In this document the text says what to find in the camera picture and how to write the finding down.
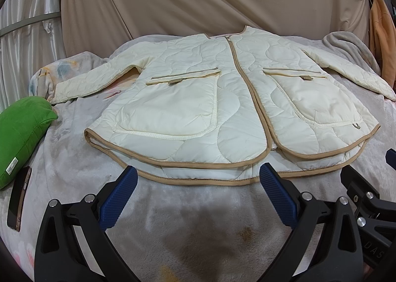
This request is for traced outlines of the black smartphone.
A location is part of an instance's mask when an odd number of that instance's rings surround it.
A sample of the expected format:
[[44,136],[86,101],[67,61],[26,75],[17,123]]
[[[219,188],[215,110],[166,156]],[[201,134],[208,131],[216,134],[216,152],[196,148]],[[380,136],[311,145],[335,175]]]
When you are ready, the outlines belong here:
[[9,199],[7,226],[17,232],[21,229],[25,193],[31,177],[31,167],[26,166],[17,173]]

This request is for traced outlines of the silver satin curtain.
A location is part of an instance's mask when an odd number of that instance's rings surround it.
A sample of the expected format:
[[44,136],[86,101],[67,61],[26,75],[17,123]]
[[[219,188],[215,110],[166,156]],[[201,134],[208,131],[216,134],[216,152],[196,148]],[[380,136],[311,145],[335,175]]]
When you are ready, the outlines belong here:
[[65,58],[60,0],[5,0],[1,7],[1,110],[28,95],[31,77]]

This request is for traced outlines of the orange hanging garment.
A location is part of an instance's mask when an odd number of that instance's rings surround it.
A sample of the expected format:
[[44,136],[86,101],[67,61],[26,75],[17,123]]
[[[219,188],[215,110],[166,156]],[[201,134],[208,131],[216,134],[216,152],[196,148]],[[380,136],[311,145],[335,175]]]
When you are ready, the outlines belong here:
[[369,48],[381,77],[395,89],[395,25],[384,0],[372,0],[369,23]]

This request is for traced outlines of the grey floral fleece blanket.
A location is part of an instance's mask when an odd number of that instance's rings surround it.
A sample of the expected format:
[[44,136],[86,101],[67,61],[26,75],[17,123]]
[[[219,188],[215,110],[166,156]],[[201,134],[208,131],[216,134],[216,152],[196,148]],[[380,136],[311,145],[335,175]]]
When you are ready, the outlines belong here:
[[[351,32],[332,32],[320,41],[286,37],[335,53],[380,74],[369,48]],[[395,149],[395,103],[327,70],[370,110],[381,127],[352,166],[385,200],[395,202],[395,170],[385,162]],[[83,138],[90,125],[121,90],[132,85],[135,70],[118,83],[89,96],[57,105],[58,120],[48,129],[29,161],[22,228],[7,227],[12,183],[1,190],[1,239],[6,253],[34,278],[40,223],[52,198],[79,202],[114,180],[122,168]],[[301,191],[321,200],[346,196],[340,170],[293,178]],[[289,235],[260,183],[237,187],[175,186],[139,178],[116,225],[107,231],[114,246],[142,281],[256,281]]]

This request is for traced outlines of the green pillow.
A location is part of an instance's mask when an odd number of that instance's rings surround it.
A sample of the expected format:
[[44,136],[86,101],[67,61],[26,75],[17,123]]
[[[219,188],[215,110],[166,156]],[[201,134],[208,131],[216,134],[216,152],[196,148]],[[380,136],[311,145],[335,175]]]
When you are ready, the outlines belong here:
[[22,98],[2,111],[1,188],[14,179],[57,118],[51,104],[39,96]]

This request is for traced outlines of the cream quilted jacket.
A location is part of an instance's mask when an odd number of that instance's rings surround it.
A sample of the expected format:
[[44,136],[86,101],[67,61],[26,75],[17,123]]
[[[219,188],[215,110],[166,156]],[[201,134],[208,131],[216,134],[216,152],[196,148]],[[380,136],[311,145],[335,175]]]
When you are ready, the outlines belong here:
[[351,164],[380,124],[332,72],[395,99],[384,79],[344,58],[247,26],[227,36],[137,43],[59,83],[50,101],[95,94],[132,69],[137,79],[85,139],[170,185],[247,185],[264,163],[282,177]]

